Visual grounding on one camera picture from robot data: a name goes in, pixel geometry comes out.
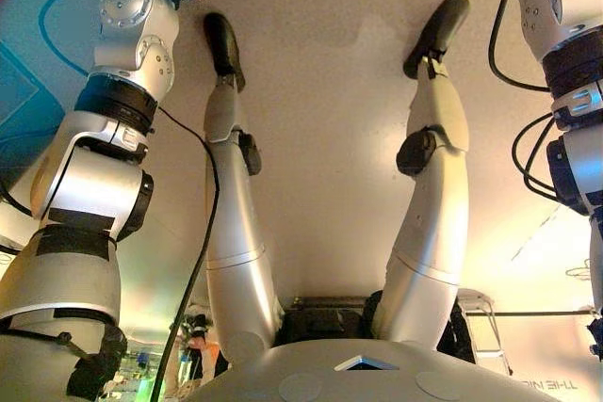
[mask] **black cable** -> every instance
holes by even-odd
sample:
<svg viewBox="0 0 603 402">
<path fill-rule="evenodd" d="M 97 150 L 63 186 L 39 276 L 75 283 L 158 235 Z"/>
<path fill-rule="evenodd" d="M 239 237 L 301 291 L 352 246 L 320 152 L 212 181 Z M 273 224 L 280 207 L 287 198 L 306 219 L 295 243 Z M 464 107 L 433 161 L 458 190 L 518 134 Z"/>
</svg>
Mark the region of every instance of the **black cable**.
<svg viewBox="0 0 603 402">
<path fill-rule="evenodd" d="M 559 201 L 557 199 L 556 195 L 551 195 L 549 193 L 546 193 L 536 187 L 534 187 L 533 185 L 530 184 L 530 170 L 531 170 L 531 165 L 534 162 L 534 158 L 536 157 L 536 154 L 538 153 L 538 150 L 540 149 L 540 147 L 543 144 L 543 141 L 545 141 L 546 135 L 548 134 L 548 131 L 550 131 L 550 128 L 553 127 L 553 124 L 555 124 L 555 119 L 551 118 L 548 123 L 546 124 L 546 126 L 543 129 L 543 132 L 538 136 L 538 140 L 536 140 L 536 143 L 534 144 L 534 147 L 531 150 L 530 153 L 530 157 L 528 157 L 528 162 L 526 163 L 526 172 L 524 173 L 524 184 L 526 185 L 526 187 L 531 190 L 532 192 L 545 197 L 551 201 Z"/>
<path fill-rule="evenodd" d="M 73 63 L 66 56 L 64 56 L 63 53 L 61 53 L 57 49 L 57 47 L 53 44 L 53 42 L 50 40 L 50 37 L 48 36 L 48 31 L 46 30 L 46 24 L 45 24 L 46 14 L 48 13 L 48 10 L 50 9 L 50 7 L 56 1 L 57 0 L 47 0 L 46 3 L 42 6 L 42 8 L 40 10 L 40 13 L 38 15 L 38 27 L 40 28 L 41 37 L 44 40 L 44 42 L 46 43 L 46 45 L 53 52 L 53 54 L 55 54 L 55 56 L 57 56 L 60 60 L 62 60 L 63 63 L 65 63 L 67 66 L 69 66 L 74 71 L 79 72 L 84 77 L 88 77 L 88 72 L 85 69 L 83 69 L 81 66 Z"/>
<path fill-rule="evenodd" d="M 538 87 L 535 85 L 518 82 L 512 79 L 511 77 L 505 75 L 497 66 L 495 59 L 495 50 L 497 48 L 498 31 L 500 29 L 500 24 L 502 23 L 505 8 L 507 7 L 507 1 L 508 0 L 500 0 L 500 3 L 498 4 L 497 16 L 495 17 L 494 23 L 492 25 L 492 34 L 490 35 L 490 43 L 488 44 L 488 63 L 490 64 L 490 69 L 496 77 L 498 77 L 500 80 L 506 82 L 509 85 L 513 85 L 514 87 L 531 89 L 532 91 L 550 92 L 550 89 L 548 87 Z"/>
<path fill-rule="evenodd" d="M 553 187 L 552 185 L 545 184 L 542 181 L 540 181 L 540 180 L 534 178 L 532 175 L 530 175 L 530 173 L 521 165 L 521 163 L 519 162 L 519 158 L 517 157 L 517 147 L 519 145 L 519 142 L 523 138 L 523 136 L 528 132 L 529 129 L 534 127 L 536 124 L 550 118 L 551 116 L 552 116 L 551 113 L 547 113 L 546 115 L 543 115 L 542 117 L 538 117 L 536 120 L 532 121 L 530 124 L 528 124 L 526 127 L 524 127 L 519 132 L 519 134 L 517 134 L 517 137 L 515 137 L 515 139 L 513 141 L 513 146 L 511 147 L 511 158 L 513 160 L 513 163 L 515 164 L 515 167 L 519 170 L 519 172 L 521 174 L 524 175 L 524 177 L 527 177 L 530 181 L 537 184 L 541 188 L 554 192 L 555 187 Z"/>
<path fill-rule="evenodd" d="M 182 300 L 180 300 L 180 306 L 178 307 L 178 312 L 174 318 L 173 324 L 171 326 L 170 335 L 168 336 L 168 341 L 166 343 L 165 348 L 163 349 L 163 355 L 161 355 L 161 361 L 159 362 L 159 367 L 157 368 L 157 374 L 155 375 L 155 383 L 153 384 L 153 392 L 151 393 L 151 402 L 156 402 L 159 400 L 159 393 L 161 391 L 161 385 L 163 383 L 163 377 L 166 373 L 166 367 L 168 365 L 168 359 L 171 354 L 171 349 L 173 348 L 173 343 L 176 340 L 176 335 L 178 334 L 178 330 L 180 328 L 180 324 L 182 323 L 182 319 L 185 315 L 185 310 L 187 309 L 188 299 L 190 298 L 190 294 L 192 292 L 193 286 L 195 285 L 195 281 L 197 281 L 197 276 L 199 275 L 199 271 L 201 270 L 201 265 L 204 261 L 205 254 L 207 253 L 207 246 L 209 245 L 209 236 L 211 234 L 211 229 L 214 224 L 214 218 L 216 217 L 216 210 L 218 209 L 218 197 L 220 195 L 220 181 L 218 179 L 218 169 L 216 167 L 216 161 L 214 159 L 214 154 L 212 154 L 209 146 L 205 143 L 205 140 L 197 134 L 195 131 L 185 126 L 182 122 L 174 118 L 170 113 L 168 113 L 163 107 L 159 107 L 159 110 L 170 120 L 178 124 L 184 130 L 193 134 L 204 146 L 207 155 L 209 156 L 209 160 L 211 161 L 212 172 L 214 175 L 214 202 L 211 207 L 211 214 L 209 215 L 209 220 L 207 221 L 207 229 L 205 230 L 205 238 L 204 243 L 201 247 L 201 251 L 199 253 L 199 257 L 197 258 L 197 262 L 192 269 L 192 273 L 190 274 L 190 278 L 188 279 L 187 288 L 185 289 L 185 293 L 182 295 Z"/>
<path fill-rule="evenodd" d="M 8 204 L 10 204 L 12 207 L 17 209 L 19 212 L 25 214 L 26 216 L 32 217 L 31 210 L 26 208 L 22 204 L 20 204 L 14 198 L 12 198 L 12 195 L 10 195 L 7 187 L 4 185 L 4 182 L 2 182 L 1 180 L 0 180 L 0 195 L 2 195 L 2 198 L 4 198 L 4 200 Z"/>
<path fill-rule="evenodd" d="M 34 131 L 34 132 L 27 132 L 24 134 L 17 134 L 14 136 L 8 136 L 8 137 L 4 137 L 4 138 L 0 138 L 0 148 L 2 146 L 4 146 L 5 144 L 14 141 L 14 140 L 22 140 L 24 138 L 30 138 L 30 137 L 44 137 L 44 136 L 50 136 L 51 134 L 54 134 L 57 131 L 58 127 L 52 127 L 49 129 L 42 129 L 40 131 Z M 10 195 L 10 193 L 8 192 L 8 189 L 6 187 L 6 185 L 4 184 L 4 181 L 2 181 L 0 179 L 0 196 L 2 196 L 2 198 L 8 203 L 10 204 L 12 207 L 14 207 L 15 209 L 17 209 L 19 212 L 22 212 L 23 214 L 25 214 L 26 216 L 30 216 L 31 215 L 31 210 L 26 208 L 25 206 L 23 206 L 21 203 L 19 203 L 18 201 L 16 201 L 14 198 L 12 198 L 12 196 Z"/>
</svg>

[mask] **black tape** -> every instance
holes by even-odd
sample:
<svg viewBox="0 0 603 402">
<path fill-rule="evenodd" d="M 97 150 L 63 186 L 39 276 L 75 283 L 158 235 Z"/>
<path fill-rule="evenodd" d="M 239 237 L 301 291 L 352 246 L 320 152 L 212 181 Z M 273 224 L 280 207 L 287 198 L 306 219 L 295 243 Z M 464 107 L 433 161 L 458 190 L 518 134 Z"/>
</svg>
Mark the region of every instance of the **black tape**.
<svg viewBox="0 0 603 402">
<path fill-rule="evenodd" d="M 603 78 L 603 28 L 549 52 L 543 58 L 543 70 L 554 99 Z"/>
<path fill-rule="evenodd" d="M 48 219 L 56 223 L 67 224 L 74 228 L 84 228 L 95 232 L 110 230 L 113 228 L 113 222 L 115 221 L 113 217 L 99 216 L 89 212 L 57 209 L 56 207 L 50 208 Z"/>
<path fill-rule="evenodd" d="M 97 233 L 65 225 L 48 225 L 41 234 L 36 255 L 52 253 L 77 253 L 109 260 L 109 243 L 115 240 L 108 234 Z"/>
</svg>

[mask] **black robot foot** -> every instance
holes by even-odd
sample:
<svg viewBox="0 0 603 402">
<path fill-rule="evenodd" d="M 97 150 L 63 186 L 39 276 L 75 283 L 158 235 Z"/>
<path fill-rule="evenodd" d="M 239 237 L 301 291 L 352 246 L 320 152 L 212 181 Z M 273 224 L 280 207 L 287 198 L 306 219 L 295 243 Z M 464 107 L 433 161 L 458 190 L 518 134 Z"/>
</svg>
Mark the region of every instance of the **black robot foot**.
<svg viewBox="0 0 603 402">
<path fill-rule="evenodd" d="M 216 73 L 223 76 L 233 74 L 236 88 L 239 92 L 242 91 L 245 88 L 245 76 L 238 58 L 235 30 L 223 15 L 209 13 L 204 19 L 204 31 Z"/>
<path fill-rule="evenodd" d="M 423 27 L 415 49 L 404 61 L 404 73 L 416 79 L 418 65 L 427 55 L 441 61 L 468 13 L 469 0 L 442 2 Z"/>
</svg>

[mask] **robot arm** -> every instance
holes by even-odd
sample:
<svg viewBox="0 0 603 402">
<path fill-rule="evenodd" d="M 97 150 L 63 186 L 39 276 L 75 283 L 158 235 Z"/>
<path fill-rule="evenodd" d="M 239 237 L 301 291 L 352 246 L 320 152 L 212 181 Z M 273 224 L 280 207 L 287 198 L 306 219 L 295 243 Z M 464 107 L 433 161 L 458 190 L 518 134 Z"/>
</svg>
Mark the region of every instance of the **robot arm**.
<svg viewBox="0 0 603 402">
<path fill-rule="evenodd" d="M 563 134 L 546 154 L 560 202 L 591 218 L 591 282 L 603 309 L 603 0 L 519 0 Z"/>
<path fill-rule="evenodd" d="M 179 1 L 101 0 L 95 66 L 32 185 L 41 228 L 0 281 L 2 400 L 95 400 L 119 367 L 116 246 L 153 193 L 139 163 L 173 80 Z"/>
</svg>

